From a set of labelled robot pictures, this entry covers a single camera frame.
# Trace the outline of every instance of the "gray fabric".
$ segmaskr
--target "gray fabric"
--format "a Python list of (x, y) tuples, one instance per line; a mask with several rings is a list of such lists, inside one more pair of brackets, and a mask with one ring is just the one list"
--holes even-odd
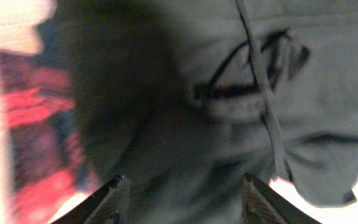
[[(311, 50), (299, 76), (275, 91), (273, 108), (297, 191), (315, 205), (342, 205), (358, 176), (358, 1), (245, 4), (259, 39), (291, 27)], [(99, 175), (159, 183), (133, 193), (132, 223), (240, 223), (240, 173), (275, 174), (264, 123), (215, 121), (191, 103), (194, 85), (246, 41), (235, 0), (64, 0), (56, 17)], [(215, 172), (239, 179), (202, 178)], [(216, 193), (216, 182), (230, 193)], [(205, 187), (205, 201), (193, 185)], [(198, 203), (204, 211), (192, 211)]]
[[(263, 68), (267, 68), (271, 91), (293, 79), (305, 66), (310, 52), (290, 30), (280, 32), (262, 46)], [(265, 102), (255, 85), (249, 44), (241, 44), (213, 75), (209, 83), (196, 85), (194, 106), (215, 120), (243, 123), (260, 119)]]

